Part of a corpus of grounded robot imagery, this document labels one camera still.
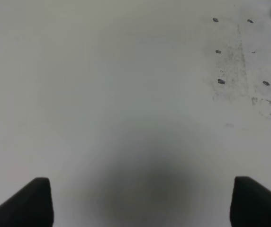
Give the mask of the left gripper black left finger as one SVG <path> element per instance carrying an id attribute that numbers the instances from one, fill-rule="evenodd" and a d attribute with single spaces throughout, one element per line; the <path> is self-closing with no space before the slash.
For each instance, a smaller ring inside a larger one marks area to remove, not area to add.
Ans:
<path id="1" fill-rule="evenodd" d="M 51 227 L 54 209 L 50 180 L 34 178 L 0 205 L 0 227 Z"/>

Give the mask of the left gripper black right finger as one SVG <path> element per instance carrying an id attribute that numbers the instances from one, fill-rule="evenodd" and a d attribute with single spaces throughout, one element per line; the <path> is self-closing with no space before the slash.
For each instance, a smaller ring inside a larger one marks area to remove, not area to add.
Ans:
<path id="1" fill-rule="evenodd" d="M 229 218 L 232 227 L 271 227 L 271 191 L 248 176 L 237 176 Z"/>

